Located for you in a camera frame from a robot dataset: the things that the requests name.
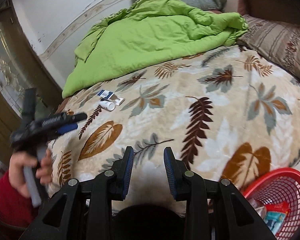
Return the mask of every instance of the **gray handle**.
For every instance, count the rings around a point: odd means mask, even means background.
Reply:
[[[45,157],[47,148],[48,146],[46,144],[40,144],[37,146],[37,159],[39,162]],[[25,176],[27,188],[31,196],[32,206],[39,207],[42,203],[42,199],[40,197],[38,187],[41,187],[42,185],[40,185],[39,182],[39,185],[37,186],[38,182],[35,181],[35,171],[36,170],[32,167],[23,167],[23,175]]]

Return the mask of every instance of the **white wall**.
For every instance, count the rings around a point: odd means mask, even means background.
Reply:
[[[53,41],[75,20],[77,17],[92,8],[102,0],[12,0],[21,27],[38,55],[46,52]],[[96,22],[91,22],[85,27],[85,32]],[[68,74],[74,68],[73,50],[83,38],[85,33],[72,40],[72,51],[55,55],[56,60],[46,59],[44,63],[47,70],[63,87]]]

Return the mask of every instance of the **plastic basket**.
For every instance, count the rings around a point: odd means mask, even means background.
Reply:
[[[277,240],[288,240],[300,225],[300,172],[292,168],[271,171],[243,192],[245,198],[254,198],[263,204],[289,203],[290,212],[275,235]]]

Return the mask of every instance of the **snack package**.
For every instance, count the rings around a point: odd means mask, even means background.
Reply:
[[[285,217],[287,216],[290,208],[288,202],[281,202],[279,204],[266,204],[267,215],[264,222],[275,235],[281,228]]]

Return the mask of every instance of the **hand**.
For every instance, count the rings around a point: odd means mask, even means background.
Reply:
[[[9,182],[23,197],[30,198],[28,188],[23,176],[23,167],[36,167],[38,160],[26,152],[12,154],[9,165]],[[51,151],[46,151],[46,156],[40,162],[41,168],[37,170],[36,177],[41,184],[52,182],[52,159]]]

